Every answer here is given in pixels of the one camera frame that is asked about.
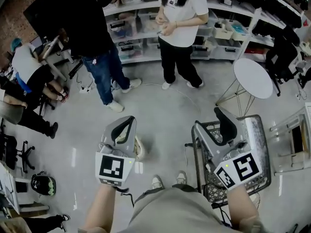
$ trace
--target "brick wall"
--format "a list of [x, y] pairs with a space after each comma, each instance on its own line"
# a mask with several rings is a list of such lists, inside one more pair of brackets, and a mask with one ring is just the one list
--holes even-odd
[[10, 51], [10, 43], [14, 38], [29, 42], [37, 36], [23, 14], [33, 1], [6, 0], [0, 8], [0, 68], [8, 63], [3, 54]]

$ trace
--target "hand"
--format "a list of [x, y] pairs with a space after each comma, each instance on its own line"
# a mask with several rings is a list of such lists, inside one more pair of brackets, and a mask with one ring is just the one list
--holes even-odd
[[164, 23], [162, 34], [164, 36], [169, 36], [174, 32], [175, 29], [176, 29], [176, 22]]
[[26, 102], [21, 103], [21, 106], [25, 107], [25, 109], [27, 109], [28, 104]]
[[158, 25], [163, 25], [164, 22], [166, 22], [166, 17], [163, 13], [159, 13], [157, 14], [156, 18], [155, 18], [155, 22]]

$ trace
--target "concrete floor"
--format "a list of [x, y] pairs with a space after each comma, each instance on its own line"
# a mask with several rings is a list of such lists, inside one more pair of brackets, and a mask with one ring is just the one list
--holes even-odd
[[[140, 77], [142, 86], [128, 94], [115, 91], [117, 101], [125, 111], [117, 114], [106, 109], [94, 88], [89, 94], [80, 94], [76, 77], [70, 86], [70, 98], [65, 104], [58, 103], [55, 111], [47, 108], [44, 118], [57, 121], [59, 130], [56, 138], [50, 138], [21, 126], [7, 123], [6, 133], [15, 135], [18, 148], [27, 140], [35, 146], [31, 160], [36, 171], [46, 170], [56, 179], [57, 193], [53, 198], [42, 196], [39, 200], [51, 206], [51, 214], [66, 213], [71, 221], [66, 222], [68, 232], [75, 233], [82, 226], [91, 205], [98, 183], [95, 179], [95, 152], [107, 124], [117, 118], [133, 115], [137, 119], [137, 135], [142, 139], [148, 156], [144, 161], [144, 173], [132, 172], [126, 186], [134, 199], [150, 188], [154, 174], [162, 177], [166, 186], [173, 184], [179, 170], [185, 170], [184, 144], [191, 142], [191, 127], [195, 120], [208, 122], [216, 120], [213, 108], [217, 98], [234, 80], [232, 63], [229, 61], [195, 62], [199, 75], [205, 82], [200, 89], [189, 89], [186, 82], [177, 75], [174, 85], [163, 91], [162, 67], [160, 62], [126, 66], [128, 77]], [[72, 65], [64, 66], [68, 73]], [[83, 86], [91, 83], [85, 68], [79, 71], [78, 81]], [[310, 84], [305, 88], [307, 100], [311, 101]], [[305, 101], [298, 101], [294, 80], [281, 86], [281, 97], [274, 92], [267, 100], [255, 100], [248, 115], [259, 114], [267, 137], [268, 129], [302, 108]], [[242, 98], [244, 105], [248, 97]], [[223, 105], [238, 114], [236, 100]], [[289, 146], [269, 141], [270, 158]], [[186, 149], [188, 159], [187, 175], [190, 185], [196, 186], [193, 152]], [[259, 213], [265, 227], [272, 232], [284, 233], [295, 223], [302, 228], [311, 222], [311, 169], [283, 177], [272, 176], [271, 185], [260, 192]], [[132, 215], [128, 197], [117, 196], [112, 232], [127, 227]]]

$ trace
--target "white sock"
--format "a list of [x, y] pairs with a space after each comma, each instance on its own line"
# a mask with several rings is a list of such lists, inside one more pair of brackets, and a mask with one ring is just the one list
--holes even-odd
[[65, 95], [66, 95], [65, 90], [64, 90], [64, 89], [62, 89], [62, 90], [61, 90], [61, 92], [60, 92], [60, 94], [62, 94], [63, 96], [65, 96]]

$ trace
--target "white round table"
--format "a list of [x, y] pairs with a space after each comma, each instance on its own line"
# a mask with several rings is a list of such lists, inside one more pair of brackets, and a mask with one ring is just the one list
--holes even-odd
[[[255, 61], [249, 59], [239, 59], [234, 63], [233, 69], [236, 79], [225, 91], [225, 93], [219, 98], [219, 100], [216, 102], [216, 105], [218, 106], [222, 102], [237, 97], [240, 116], [244, 117], [252, 106], [255, 98], [267, 99], [272, 95], [273, 84], [266, 70]], [[239, 86], [234, 95], [222, 99], [236, 81], [238, 81]], [[245, 113], [243, 114], [239, 95], [245, 92], [248, 92], [250, 94], [250, 97], [245, 109]]]

